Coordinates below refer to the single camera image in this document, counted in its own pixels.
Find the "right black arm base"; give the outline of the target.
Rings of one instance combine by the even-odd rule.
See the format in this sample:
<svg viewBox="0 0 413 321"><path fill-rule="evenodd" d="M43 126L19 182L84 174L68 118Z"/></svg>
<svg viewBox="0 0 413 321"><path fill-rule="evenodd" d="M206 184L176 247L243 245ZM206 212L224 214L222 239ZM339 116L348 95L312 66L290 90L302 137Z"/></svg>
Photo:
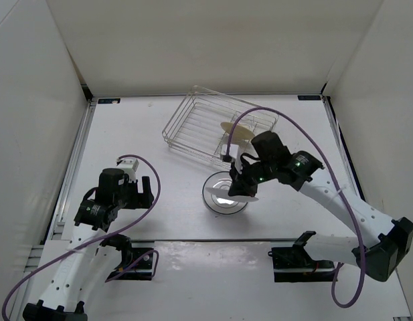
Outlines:
<svg viewBox="0 0 413 321"><path fill-rule="evenodd" d="M329 260L313 260L304 250L316 233L306 231L297 239L271 243L268 256L272 259L275 283L332 282L335 265Z"/></svg>

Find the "white patterned plate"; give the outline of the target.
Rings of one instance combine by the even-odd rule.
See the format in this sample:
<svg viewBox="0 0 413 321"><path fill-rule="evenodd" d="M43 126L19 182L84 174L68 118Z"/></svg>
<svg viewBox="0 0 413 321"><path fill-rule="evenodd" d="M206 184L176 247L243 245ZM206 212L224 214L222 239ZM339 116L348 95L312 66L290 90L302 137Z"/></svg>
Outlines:
<svg viewBox="0 0 413 321"><path fill-rule="evenodd" d="M205 180L202 187L202 197L203 203L210 211L220 215L233 215L245 210L247 203L225 199L208 191L208 188L227 191L231 183L232 180L227 171L216 172Z"/></svg>

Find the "beige plate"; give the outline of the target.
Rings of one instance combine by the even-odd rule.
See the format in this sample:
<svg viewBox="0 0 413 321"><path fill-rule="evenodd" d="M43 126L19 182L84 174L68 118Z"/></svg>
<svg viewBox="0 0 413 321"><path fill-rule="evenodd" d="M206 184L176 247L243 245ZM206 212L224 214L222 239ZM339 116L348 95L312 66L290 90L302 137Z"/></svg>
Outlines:
<svg viewBox="0 0 413 321"><path fill-rule="evenodd" d="M232 128L233 128L233 123L231 122L221 122L220 126L226 132L227 134L230 134ZM255 137L254 133L249 130L246 127L236 125L236 127L233 130L233 135L232 138L236 140L251 140Z"/></svg>

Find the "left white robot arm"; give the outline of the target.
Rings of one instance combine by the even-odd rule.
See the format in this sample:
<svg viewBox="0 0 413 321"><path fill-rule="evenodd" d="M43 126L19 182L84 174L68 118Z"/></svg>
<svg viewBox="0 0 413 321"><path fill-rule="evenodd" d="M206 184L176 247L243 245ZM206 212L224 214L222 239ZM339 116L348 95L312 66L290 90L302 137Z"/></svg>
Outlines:
<svg viewBox="0 0 413 321"><path fill-rule="evenodd" d="M80 202L65 256L37 302L26 304L23 319L87 320L98 286L133 258L130 239L109 233L112 222L120 210L149 210L154 200L148 176L138 181L132 169L104 169Z"/></svg>

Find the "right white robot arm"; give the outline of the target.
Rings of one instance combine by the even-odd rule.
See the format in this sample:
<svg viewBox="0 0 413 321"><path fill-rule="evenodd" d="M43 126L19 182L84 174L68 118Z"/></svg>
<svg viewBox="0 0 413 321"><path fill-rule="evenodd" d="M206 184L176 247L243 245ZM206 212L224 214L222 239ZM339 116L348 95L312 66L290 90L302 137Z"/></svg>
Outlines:
<svg viewBox="0 0 413 321"><path fill-rule="evenodd" d="M266 131L251 141L253 163L237 144L223 145L221 159L230 163L231 199L254 199L261 183L277 180L314 200L346 225L355 237L331 237L304 232L293 244L293 261L306 268L315 260L358 266L370 278L385 282L410 251L413 222L394 219L355 193L336 187L323 163L306 151L291 153L278 134Z"/></svg>

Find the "left blue corner sticker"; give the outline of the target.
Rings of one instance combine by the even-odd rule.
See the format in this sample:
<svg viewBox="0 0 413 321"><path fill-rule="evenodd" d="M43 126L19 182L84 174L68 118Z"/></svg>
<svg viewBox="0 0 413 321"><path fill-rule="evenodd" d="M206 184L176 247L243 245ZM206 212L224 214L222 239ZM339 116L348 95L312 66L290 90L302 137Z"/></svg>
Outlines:
<svg viewBox="0 0 413 321"><path fill-rule="evenodd" d="M97 104L119 104L120 98L101 98L98 99Z"/></svg>

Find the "aluminium table rail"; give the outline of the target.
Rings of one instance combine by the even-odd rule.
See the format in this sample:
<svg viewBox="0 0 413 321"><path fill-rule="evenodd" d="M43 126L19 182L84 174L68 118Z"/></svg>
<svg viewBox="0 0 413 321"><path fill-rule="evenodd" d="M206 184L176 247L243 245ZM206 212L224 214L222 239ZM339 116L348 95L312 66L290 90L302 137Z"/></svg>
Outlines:
<svg viewBox="0 0 413 321"><path fill-rule="evenodd" d="M45 242L48 240L57 239L57 237L61 237L63 234L68 211L70 208L73 186L75 184L76 177L78 176L78 171L94 116L95 107L96 102L93 99L89 99L87 101L87 106L78 128L72 153L70 155L70 160L65 172L64 180L62 181L62 186L60 188L54 211L50 219L50 224L48 225L48 229L43 241L39 245L34 245L31 248L24 269L25 273L32 272L39 266L39 261Z"/></svg>

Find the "blue corner sticker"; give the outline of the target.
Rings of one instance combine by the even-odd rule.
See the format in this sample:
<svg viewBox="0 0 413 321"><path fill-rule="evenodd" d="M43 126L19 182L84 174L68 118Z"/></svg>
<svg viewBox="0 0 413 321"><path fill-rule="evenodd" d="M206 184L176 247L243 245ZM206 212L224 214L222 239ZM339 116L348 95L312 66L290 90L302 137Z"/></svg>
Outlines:
<svg viewBox="0 0 413 321"><path fill-rule="evenodd" d="M98 99L97 104L119 104L120 98L101 98Z"/></svg>
<svg viewBox="0 0 413 321"><path fill-rule="evenodd" d="M297 98L300 101L319 101L319 100L321 100L320 95L298 95Z"/></svg>

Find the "silver wire dish rack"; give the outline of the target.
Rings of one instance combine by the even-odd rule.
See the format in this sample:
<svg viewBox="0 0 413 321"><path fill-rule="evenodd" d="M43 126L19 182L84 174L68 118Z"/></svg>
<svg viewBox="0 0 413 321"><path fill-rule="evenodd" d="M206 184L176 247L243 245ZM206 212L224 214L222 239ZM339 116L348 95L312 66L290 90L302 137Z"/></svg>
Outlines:
<svg viewBox="0 0 413 321"><path fill-rule="evenodd" d="M220 153L229 134L221 123L232 124L253 107L243 99L193 86L165 125L162 137L169 148L205 165L227 170L230 165L220 160Z"/></svg>

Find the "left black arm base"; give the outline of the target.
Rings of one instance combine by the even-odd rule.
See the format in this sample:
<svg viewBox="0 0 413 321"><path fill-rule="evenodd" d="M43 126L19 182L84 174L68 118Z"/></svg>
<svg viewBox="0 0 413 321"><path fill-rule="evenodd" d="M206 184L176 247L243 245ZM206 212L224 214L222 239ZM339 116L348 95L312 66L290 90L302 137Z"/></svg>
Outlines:
<svg viewBox="0 0 413 321"><path fill-rule="evenodd" d="M131 242L122 254L121 263L110 273L106 282L151 281L157 273L159 252L154 242Z"/></svg>

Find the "right blue corner sticker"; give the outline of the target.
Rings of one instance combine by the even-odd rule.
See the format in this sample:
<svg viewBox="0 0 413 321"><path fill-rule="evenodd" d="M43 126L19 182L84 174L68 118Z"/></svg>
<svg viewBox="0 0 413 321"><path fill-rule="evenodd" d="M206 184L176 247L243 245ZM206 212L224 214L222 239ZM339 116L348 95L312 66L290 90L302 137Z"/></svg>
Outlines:
<svg viewBox="0 0 413 321"><path fill-rule="evenodd" d="M297 98L300 101L319 101L319 100L321 100L320 95L298 95Z"/></svg>

